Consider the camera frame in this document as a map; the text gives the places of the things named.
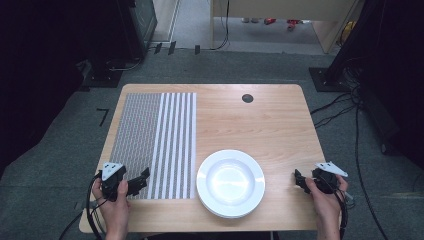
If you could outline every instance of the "black grommet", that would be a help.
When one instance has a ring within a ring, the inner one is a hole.
[[[245,103],[251,103],[253,102],[253,96],[250,94],[244,94],[241,99],[243,100],[243,102]]]

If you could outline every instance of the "gray and white stripes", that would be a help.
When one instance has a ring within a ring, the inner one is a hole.
[[[148,186],[134,199],[193,198],[196,93],[127,95],[111,162],[126,166],[126,179],[150,167]]]

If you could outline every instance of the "red object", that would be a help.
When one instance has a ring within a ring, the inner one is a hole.
[[[289,26],[287,27],[287,30],[293,31],[293,29],[296,27],[296,24],[298,24],[299,22],[300,20],[293,20],[293,19],[287,20],[287,23],[289,24]]]
[[[277,19],[275,19],[275,18],[265,18],[264,19],[265,25],[269,25],[271,23],[275,23],[275,21],[277,21]]]

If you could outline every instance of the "human hand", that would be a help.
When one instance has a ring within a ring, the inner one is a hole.
[[[106,201],[100,189],[101,180],[97,178],[93,184],[92,192],[100,206],[100,212],[106,223],[106,239],[125,239],[128,233],[128,218],[130,203],[127,201],[128,182],[122,180],[118,186],[118,196],[115,202]]]
[[[339,175],[336,175],[340,183],[339,189],[346,192],[349,184]],[[311,190],[317,217],[318,239],[340,239],[339,216],[340,204],[334,194],[325,194],[319,190],[311,178],[306,178],[306,185]],[[336,193],[344,201],[340,192]]]

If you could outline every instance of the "white plate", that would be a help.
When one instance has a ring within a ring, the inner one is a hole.
[[[197,173],[203,205],[224,218],[239,218],[258,206],[265,192],[259,164],[237,150],[222,150],[205,159]]]

